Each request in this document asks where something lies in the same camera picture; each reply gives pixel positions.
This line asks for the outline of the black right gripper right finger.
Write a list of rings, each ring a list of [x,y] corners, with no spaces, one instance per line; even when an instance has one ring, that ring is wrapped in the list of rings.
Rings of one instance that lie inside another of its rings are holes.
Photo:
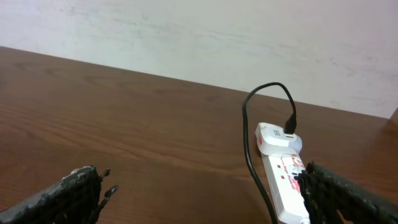
[[[311,224],[397,224],[397,205],[310,162],[295,180]]]

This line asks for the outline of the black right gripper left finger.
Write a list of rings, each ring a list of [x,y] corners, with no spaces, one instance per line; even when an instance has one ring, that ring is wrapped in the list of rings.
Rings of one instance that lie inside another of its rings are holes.
[[[100,199],[102,181],[95,166],[74,169],[56,184],[1,211],[1,224],[95,224],[102,209],[119,189],[112,186]]]

